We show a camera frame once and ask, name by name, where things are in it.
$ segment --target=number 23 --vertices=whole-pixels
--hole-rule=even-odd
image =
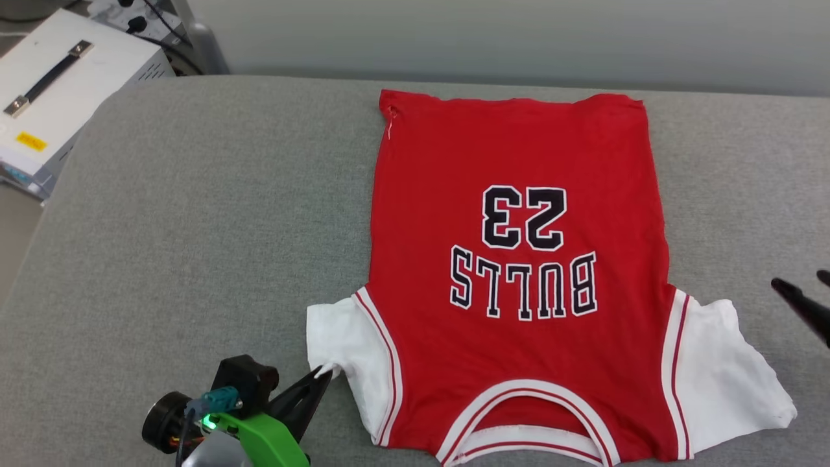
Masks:
[[[490,248],[515,249],[521,243],[521,227],[505,229],[497,233],[499,226],[510,224],[510,210],[497,207],[503,199],[508,208],[522,207],[522,193],[509,185],[494,184],[485,190],[482,197],[481,241]],[[565,190],[550,187],[527,187],[525,190],[527,208],[545,209],[531,216],[525,222],[525,240],[532,249],[556,251],[564,242],[562,231],[551,230],[541,233],[568,209]]]

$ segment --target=cable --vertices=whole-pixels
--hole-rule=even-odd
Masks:
[[[193,418],[195,417],[196,409],[188,410],[188,416],[184,417],[182,434],[178,437],[178,448],[176,449],[176,467],[182,467],[182,463],[184,462],[184,437],[188,435],[188,429],[193,424]]]
[[[153,44],[163,48],[166,52],[170,52],[173,55],[175,55],[176,57],[182,59],[182,61],[187,63],[188,66],[190,66],[196,72],[196,74],[204,75],[204,73],[202,72],[202,69],[199,68],[198,66],[196,66],[196,64],[193,63],[193,61],[191,61],[189,58],[187,58],[182,52],[179,52],[178,50],[172,48],[168,44],[165,44],[164,42],[161,42],[161,41],[157,41],[156,39],[153,39],[152,37],[139,36],[138,34],[133,34],[133,36],[136,36],[139,39],[144,39],[147,42],[152,42]]]
[[[75,5],[77,5],[78,3],[83,2],[83,1],[84,0],[75,0],[74,2],[69,2],[69,4],[67,4],[66,6],[64,6],[62,8],[65,8],[65,9],[72,8]],[[25,24],[27,22],[43,21],[43,20],[47,19],[50,16],[51,15],[46,15],[45,17],[30,17],[30,18],[24,18],[24,19],[15,19],[15,18],[12,18],[12,17],[0,17],[0,21],[12,22],[12,23],[15,23],[15,24]]]
[[[147,3],[147,6],[148,6],[148,7],[150,7],[150,9],[151,9],[151,10],[153,10],[153,13],[155,13],[155,15],[156,15],[157,17],[159,17],[159,19],[161,20],[161,23],[162,23],[164,26],[166,26],[166,27],[167,27],[167,29],[170,31],[170,33],[171,33],[171,34],[173,34],[176,38],[178,38],[178,39],[179,39],[179,41],[184,42],[185,44],[188,44],[190,47],[193,47],[193,44],[192,44],[192,43],[190,43],[190,41],[189,41],[189,40],[187,40],[184,36],[182,36],[181,34],[179,34],[178,32],[176,32],[176,30],[175,30],[175,29],[173,29],[173,28],[170,26],[170,23],[168,23],[168,22],[164,19],[164,14],[163,14],[163,13],[161,13],[161,12],[159,11],[159,9],[158,9],[155,5],[153,5],[152,3],[150,3],[150,0],[144,0],[144,3]]]

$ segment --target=white sleeve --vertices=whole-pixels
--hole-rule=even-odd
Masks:
[[[391,394],[387,352],[376,328],[354,302],[344,298],[307,310],[305,334],[311,369],[342,369],[349,380],[360,419],[377,444]]]
[[[703,307],[689,298],[676,378],[692,452],[786,428],[797,415],[775,371],[740,334],[729,300]]]

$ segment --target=gray fabric surface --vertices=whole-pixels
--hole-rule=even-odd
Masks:
[[[171,465],[144,444],[164,393],[196,396],[250,353],[304,375],[305,307],[364,284],[382,87],[574,101],[594,91],[312,81],[162,80],[111,97],[77,144],[0,312],[2,465]],[[645,100],[671,281],[735,301],[799,415],[689,465],[830,465],[830,351],[769,288],[830,302],[830,101],[632,92]],[[371,445],[345,380],[303,439],[313,465],[436,465]],[[470,465],[582,465],[488,455]]]

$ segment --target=green mount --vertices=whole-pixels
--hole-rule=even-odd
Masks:
[[[282,422],[268,414],[239,420],[229,414],[213,414],[218,429],[234,434],[254,467],[309,467],[308,458]]]

